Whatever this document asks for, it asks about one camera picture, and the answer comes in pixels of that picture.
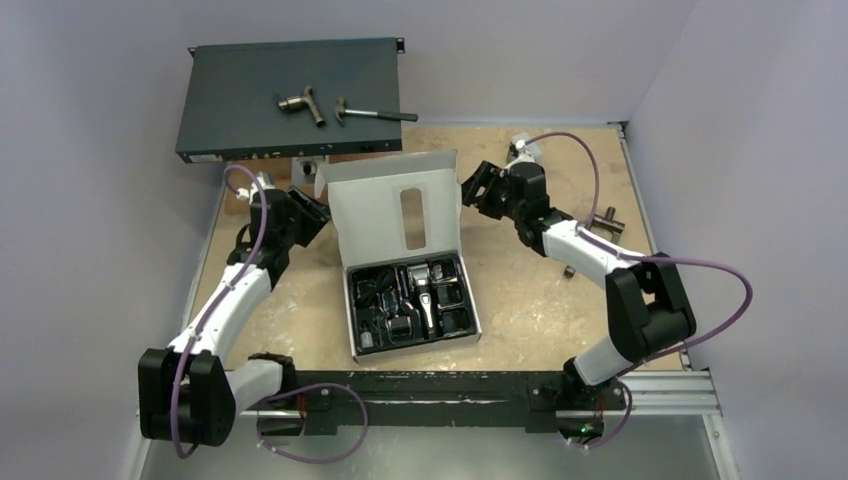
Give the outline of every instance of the gray wall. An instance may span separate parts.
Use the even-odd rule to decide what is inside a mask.
[[[201,45],[405,37],[401,105],[422,121],[550,124],[630,118],[695,0],[174,3]]]
[[[113,479],[135,364],[178,329],[220,166],[173,154],[191,62],[167,2],[2,11],[0,478]]]
[[[848,468],[848,4],[700,1],[629,128],[659,246],[722,259],[754,304],[695,350],[743,478]],[[702,328],[738,283],[687,272]]]

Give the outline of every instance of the wooden table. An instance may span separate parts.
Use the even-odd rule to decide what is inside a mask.
[[[458,151],[458,176],[471,175],[482,160],[503,165],[512,135],[551,129],[414,127],[403,131],[405,151]],[[613,128],[573,129],[592,148],[601,173],[599,210],[617,210],[626,224],[621,245],[648,252],[648,239],[624,154]],[[592,168],[583,149],[567,138],[539,143],[552,206],[582,218],[592,201]],[[194,313],[221,278],[245,214],[222,211],[201,275]],[[472,209],[462,213],[462,245],[483,335],[474,345],[373,362],[351,358],[335,228],[328,224],[306,248],[291,251],[291,265],[271,296],[254,312],[226,359],[236,368],[248,355],[270,351],[290,355],[310,370],[559,370],[607,333],[604,292],[565,265],[542,258],[518,240],[512,223]],[[680,369],[677,356],[646,368]]]

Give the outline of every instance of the box flap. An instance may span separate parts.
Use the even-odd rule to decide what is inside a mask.
[[[321,165],[315,177],[316,196],[325,186],[345,267],[461,253],[456,150]],[[416,189],[421,192],[424,246],[410,249],[404,231],[408,202],[402,204],[401,193]]]

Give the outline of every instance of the hammer handle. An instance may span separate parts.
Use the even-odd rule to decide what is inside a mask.
[[[417,122],[418,114],[417,113],[401,113],[401,112],[377,112],[377,118],[382,118],[383,120],[397,120],[404,122]]]

